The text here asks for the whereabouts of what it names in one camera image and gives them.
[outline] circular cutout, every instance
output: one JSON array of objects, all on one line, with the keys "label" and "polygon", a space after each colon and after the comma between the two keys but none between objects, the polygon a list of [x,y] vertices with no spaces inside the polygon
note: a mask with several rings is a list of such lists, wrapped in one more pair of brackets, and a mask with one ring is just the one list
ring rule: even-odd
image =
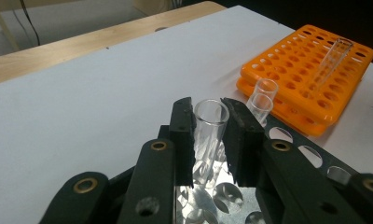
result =
[{"label": "circular cutout", "polygon": [[323,158],[314,148],[301,146],[298,149],[315,168],[320,168],[323,165]]},{"label": "circular cutout", "polygon": [[269,53],[268,54],[268,57],[270,57],[271,59],[273,60],[279,60],[279,56],[275,55],[275,54],[272,54],[272,53]]},{"label": "circular cutout", "polygon": [[97,187],[97,180],[93,177],[88,177],[79,180],[76,182],[73,186],[73,190],[75,193],[83,194],[83,193],[88,193],[95,189]]},{"label": "circular cutout", "polygon": [[285,85],[285,87],[286,87],[287,89],[290,89],[290,90],[294,90],[294,89],[297,88],[297,87],[295,86],[295,84],[292,83],[292,82],[288,82],[288,83]]},{"label": "circular cutout", "polygon": [[253,64],[251,65],[251,67],[254,68],[254,69],[257,70],[257,71],[265,71],[265,68],[264,68],[262,65],[257,64],[257,63],[253,63]]},{"label": "circular cutout", "polygon": [[293,56],[293,55],[289,56],[289,60],[291,60],[291,61],[294,62],[294,63],[299,62],[299,58],[298,58],[298,57],[295,57],[295,56]]},{"label": "circular cutout", "polygon": [[240,190],[230,183],[221,183],[213,191],[215,206],[226,214],[234,214],[242,209],[243,198]]},{"label": "circular cutout", "polygon": [[274,51],[278,54],[285,54],[285,52],[281,49],[275,49]]},{"label": "circular cutout", "polygon": [[269,130],[269,138],[280,139],[280,140],[284,140],[290,143],[293,142],[291,133],[279,127],[273,127]]},{"label": "circular cutout", "polygon": [[328,168],[326,177],[328,177],[331,180],[334,180],[342,185],[347,185],[349,183],[350,175],[347,171],[343,170],[340,167],[337,166],[331,166]]},{"label": "circular cutout", "polygon": [[278,73],[282,73],[282,74],[286,73],[286,69],[281,66],[274,66],[274,70],[276,70],[276,72]]},{"label": "circular cutout", "polygon": [[271,65],[271,61],[270,61],[269,59],[264,59],[264,58],[262,58],[262,59],[260,59],[259,61],[260,61],[261,63],[263,63],[263,64]]},{"label": "circular cutout", "polygon": [[208,210],[198,209],[190,212],[186,217],[186,224],[197,223],[218,224],[218,220],[212,212]]},{"label": "circular cutout", "polygon": [[279,75],[277,75],[277,74],[275,74],[273,72],[268,72],[267,76],[268,76],[268,78],[270,78],[272,80],[279,80],[280,79]]},{"label": "circular cutout", "polygon": [[327,101],[319,100],[319,101],[317,101],[317,104],[323,109],[331,109],[332,108],[332,105]]},{"label": "circular cutout", "polygon": [[332,91],[335,91],[337,93],[343,93],[343,89],[340,86],[337,85],[329,85],[329,89]]},{"label": "circular cutout", "polygon": [[265,219],[261,212],[255,211],[248,215],[245,219],[245,224],[265,224]]},{"label": "circular cutout", "polygon": [[291,78],[292,80],[294,80],[295,82],[301,82],[303,81],[302,77],[298,76],[298,75],[295,75],[295,74],[291,74]]},{"label": "circular cutout", "polygon": [[141,217],[150,217],[159,210],[159,200],[154,197],[146,197],[140,200],[136,205],[136,213]]},{"label": "circular cutout", "polygon": [[324,97],[330,101],[337,101],[338,97],[332,92],[326,91],[324,92]]},{"label": "circular cutout", "polygon": [[335,81],[341,86],[347,86],[347,81],[341,78],[335,78]]}]

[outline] white surface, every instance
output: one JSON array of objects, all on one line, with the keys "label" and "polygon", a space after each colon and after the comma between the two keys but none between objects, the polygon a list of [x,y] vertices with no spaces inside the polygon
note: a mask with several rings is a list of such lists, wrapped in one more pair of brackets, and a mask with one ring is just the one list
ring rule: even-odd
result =
[{"label": "white surface", "polygon": [[[241,66],[292,32],[233,7],[1,83],[0,223],[37,223],[74,175],[111,178],[132,167],[178,99],[245,102],[235,85]],[[340,124],[317,142],[373,173],[368,106],[373,65]]]}]

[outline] test tube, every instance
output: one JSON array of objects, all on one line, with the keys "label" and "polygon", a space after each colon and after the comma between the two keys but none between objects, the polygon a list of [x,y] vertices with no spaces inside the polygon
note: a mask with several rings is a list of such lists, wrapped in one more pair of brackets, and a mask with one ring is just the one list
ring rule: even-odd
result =
[{"label": "test tube", "polygon": [[256,94],[251,101],[247,102],[247,108],[256,117],[256,120],[262,125],[266,124],[266,117],[273,108],[273,102],[271,99],[263,94]]},{"label": "test tube", "polygon": [[205,185],[229,118],[228,108],[216,100],[200,101],[195,107],[196,129],[194,183]]},{"label": "test tube", "polygon": [[332,75],[335,68],[338,67],[343,58],[352,48],[352,41],[338,38],[332,45],[332,48],[326,53],[325,57],[318,66],[317,71],[308,80],[301,91],[305,98],[313,98],[314,95],[324,85],[326,80]]}]

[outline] rack hole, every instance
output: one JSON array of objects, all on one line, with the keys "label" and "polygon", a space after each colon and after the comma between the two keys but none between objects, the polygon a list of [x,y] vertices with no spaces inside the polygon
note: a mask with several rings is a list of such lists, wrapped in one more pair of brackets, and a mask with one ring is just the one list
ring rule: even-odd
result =
[{"label": "rack hole", "polygon": [[332,108],[332,105],[330,103],[328,103],[327,101],[319,100],[317,103],[323,109],[331,109]]},{"label": "rack hole", "polygon": [[328,168],[326,177],[342,185],[347,185],[347,183],[349,183],[350,177],[352,176],[340,167],[331,166]]},{"label": "rack hole", "polygon": [[338,97],[332,92],[326,91],[324,92],[324,97],[330,101],[337,101]]},{"label": "rack hole", "polygon": [[268,72],[268,73],[267,73],[267,76],[268,76],[270,79],[273,79],[273,80],[279,80],[279,79],[280,79],[279,75],[277,75],[276,73],[273,73],[273,72]]},{"label": "rack hole", "polygon": [[276,70],[276,72],[279,72],[279,73],[286,73],[286,69],[281,67],[281,66],[274,66],[274,70]]},{"label": "rack hole", "polygon": [[323,158],[314,148],[301,146],[298,149],[315,168],[320,168],[323,165]]},{"label": "rack hole", "polygon": [[337,85],[329,85],[329,89],[332,91],[335,91],[337,93],[343,93],[343,89],[340,86]]},{"label": "rack hole", "polygon": [[289,56],[289,60],[291,60],[292,62],[294,62],[294,63],[297,63],[297,62],[299,62],[299,58],[298,57],[295,57],[295,56]]},{"label": "rack hole", "polygon": [[159,210],[159,200],[154,197],[146,197],[140,200],[136,205],[136,212],[141,217],[150,217]]},{"label": "rack hole", "polygon": [[275,55],[275,54],[272,54],[272,53],[269,53],[268,54],[268,57],[270,57],[271,59],[273,60],[279,60],[279,56]]},{"label": "rack hole", "polygon": [[263,63],[263,64],[271,65],[271,61],[268,60],[268,59],[260,59],[259,61],[260,61],[261,63]]},{"label": "rack hole", "polygon": [[293,142],[291,133],[279,127],[273,127],[269,130],[269,138],[280,139],[280,140],[284,140],[290,143]]},{"label": "rack hole", "polygon": [[363,58],[365,58],[365,57],[366,57],[366,55],[365,55],[365,54],[363,54],[363,53],[361,53],[361,52],[356,52],[355,54],[356,54],[356,55],[358,55],[358,56],[360,56],[360,57],[363,57]]}]

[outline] black cable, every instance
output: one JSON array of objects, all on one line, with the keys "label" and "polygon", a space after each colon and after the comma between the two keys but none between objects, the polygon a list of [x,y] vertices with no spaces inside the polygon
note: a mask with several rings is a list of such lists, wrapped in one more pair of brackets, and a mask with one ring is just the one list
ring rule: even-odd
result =
[{"label": "black cable", "polygon": [[30,20],[30,16],[29,16],[29,13],[27,12],[26,5],[24,5],[24,0],[20,0],[20,2],[21,2],[21,7],[23,8],[23,11],[24,11],[24,15],[26,15],[27,20],[30,22],[30,25],[32,26],[33,30],[35,31],[35,37],[37,38],[37,45],[40,46],[41,42],[39,40],[38,33],[35,30],[35,27],[33,26],[32,21]]}]

